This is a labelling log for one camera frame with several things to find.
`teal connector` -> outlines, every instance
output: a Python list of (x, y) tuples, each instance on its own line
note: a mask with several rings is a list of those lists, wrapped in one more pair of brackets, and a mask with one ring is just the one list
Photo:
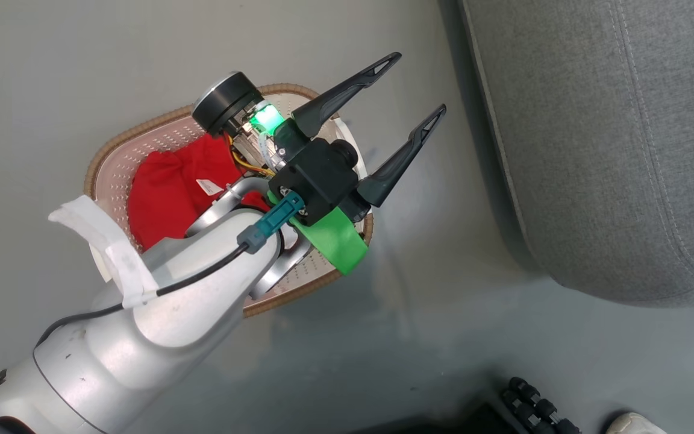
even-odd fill
[(304, 200), (294, 190), (290, 190), (286, 197), (282, 198), (277, 205), (264, 214), (258, 222), (248, 226), (237, 236), (237, 244), (248, 245), (246, 252), (256, 253), (264, 244), (267, 238), (271, 237), (299, 210), (304, 208)]

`white shoe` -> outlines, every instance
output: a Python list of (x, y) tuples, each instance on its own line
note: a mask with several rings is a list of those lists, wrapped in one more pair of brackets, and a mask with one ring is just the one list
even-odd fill
[(626, 413), (609, 425), (606, 434), (666, 434), (642, 415)]

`white strap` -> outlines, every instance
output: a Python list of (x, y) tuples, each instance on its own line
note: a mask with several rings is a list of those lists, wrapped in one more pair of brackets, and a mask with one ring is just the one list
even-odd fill
[(104, 259), (122, 293), (125, 309), (157, 297), (157, 282), (124, 231), (91, 198), (82, 195), (53, 211), (48, 219), (80, 234)]

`gray couch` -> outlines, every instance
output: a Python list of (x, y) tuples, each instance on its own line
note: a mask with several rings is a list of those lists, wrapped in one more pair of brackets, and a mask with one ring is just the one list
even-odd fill
[(463, 10), (540, 266), (619, 303), (694, 305), (694, 1)]

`green led light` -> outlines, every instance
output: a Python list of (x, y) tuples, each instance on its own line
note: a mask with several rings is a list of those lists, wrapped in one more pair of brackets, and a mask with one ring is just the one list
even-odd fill
[(275, 129), (285, 121), (278, 109), (272, 104), (259, 110), (256, 115), (251, 116), (251, 126), (259, 133), (272, 134)]

